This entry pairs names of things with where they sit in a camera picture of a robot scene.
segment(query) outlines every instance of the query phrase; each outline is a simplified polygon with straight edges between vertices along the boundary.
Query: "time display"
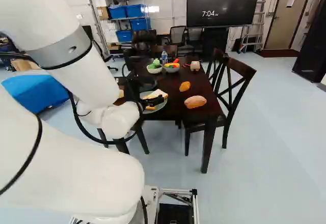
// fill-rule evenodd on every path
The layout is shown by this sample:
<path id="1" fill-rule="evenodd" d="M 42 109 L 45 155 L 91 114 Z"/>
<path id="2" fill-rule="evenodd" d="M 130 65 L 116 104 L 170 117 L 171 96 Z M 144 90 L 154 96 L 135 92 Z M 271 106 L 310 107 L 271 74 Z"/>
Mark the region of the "time display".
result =
<path id="1" fill-rule="evenodd" d="M 213 17 L 213 16 L 218 16 L 219 14 L 215 12 L 214 10 L 210 11 L 203 11 L 203 16 L 202 17 Z"/>

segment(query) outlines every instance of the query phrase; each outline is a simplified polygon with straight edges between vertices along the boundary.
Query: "ladder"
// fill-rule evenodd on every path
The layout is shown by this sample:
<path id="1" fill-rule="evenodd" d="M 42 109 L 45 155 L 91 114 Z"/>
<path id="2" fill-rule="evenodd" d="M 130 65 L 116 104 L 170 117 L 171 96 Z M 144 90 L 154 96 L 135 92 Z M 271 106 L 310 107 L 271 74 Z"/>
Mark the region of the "ladder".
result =
<path id="1" fill-rule="evenodd" d="M 257 5 L 260 5 L 259 11 L 255 12 L 255 16 L 258 16 L 256 18 L 257 20 L 253 20 L 253 23 L 250 25 L 245 25 L 242 27 L 241 30 L 241 43 L 238 53 L 240 52 L 246 52 L 248 46 L 254 46 L 254 52 L 258 52 L 263 48 L 263 34 L 264 34 L 264 5 L 266 0 L 257 0 Z M 254 42 L 249 42 L 249 37 L 255 37 Z"/>

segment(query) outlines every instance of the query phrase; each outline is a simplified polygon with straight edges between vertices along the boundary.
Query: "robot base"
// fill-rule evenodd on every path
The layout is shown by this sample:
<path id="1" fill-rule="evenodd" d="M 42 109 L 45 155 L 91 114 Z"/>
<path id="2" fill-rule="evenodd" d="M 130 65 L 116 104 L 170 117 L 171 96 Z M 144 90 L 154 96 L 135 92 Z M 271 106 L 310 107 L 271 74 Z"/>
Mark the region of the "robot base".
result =
<path id="1" fill-rule="evenodd" d="M 181 204 L 163 204 L 160 200 L 168 196 Z M 148 224 L 199 224 L 198 196 L 196 189 L 170 189 L 145 186 L 143 192 Z M 70 224 L 76 224 L 72 218 Z M 144 224 L 144 213 L 139 201 L 137 211 L 129 224 Z"/>

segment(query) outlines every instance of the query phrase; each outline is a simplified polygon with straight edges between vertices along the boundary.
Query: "bowl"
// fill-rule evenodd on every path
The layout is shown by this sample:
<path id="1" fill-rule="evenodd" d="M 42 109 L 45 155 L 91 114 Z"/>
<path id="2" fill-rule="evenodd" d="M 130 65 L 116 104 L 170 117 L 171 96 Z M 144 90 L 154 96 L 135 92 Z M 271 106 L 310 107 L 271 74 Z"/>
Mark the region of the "bowl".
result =
<path id="1" fill-rule="evenodd" d="M 180 64 L 179 63 L 167 63 L 163 65 L 164 69 L 166 70 L 167 73 L 175 73 L 178 72 L 180 69 Z"/>
<path id="2" fill-rule="evenodd" d="M 159 68 L 156 68 L 156 69 L 148 68 L 148 66 L 146 66 L 147 71 L 148 71 L 149 73 L 151 73 L 151 74 L 158 74 L 158 73 L 162 72 L 162 69 L 163 69 L 162 66 L 159 67 Z"/>

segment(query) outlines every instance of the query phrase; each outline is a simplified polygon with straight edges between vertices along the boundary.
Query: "cardboard box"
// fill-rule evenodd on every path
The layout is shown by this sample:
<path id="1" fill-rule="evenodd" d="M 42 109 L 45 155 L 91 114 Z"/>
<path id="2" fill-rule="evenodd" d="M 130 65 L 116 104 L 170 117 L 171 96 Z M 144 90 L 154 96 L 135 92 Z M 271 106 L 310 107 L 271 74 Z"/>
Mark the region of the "cardboard box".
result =
<path id="1" fill-rule="evenodd" d="M 109 43 L 107 45 L 107 47 L 108 47 L 109 50 L 119 50 L 119 49 L 121 49 L 121 45 L 117 45 L 115 43 Z"/>
<path id="2" fill-rule="evenodd" d="M 96 9 L 100 20 L 108 19 L 107 7 L 97 7 Z"/>
<path id="3" fill-rule="evenodd" d="M 110 0 L 93 0 L 95 7 L 107 7 L 110 5 Z"/>
<path id="4" fill-rule="evenodd" d="M 28 60 L 13 60 L 11 65 L 16 69 L 16 71 L 27 71 L 40 69 L 35 63 Z"/>

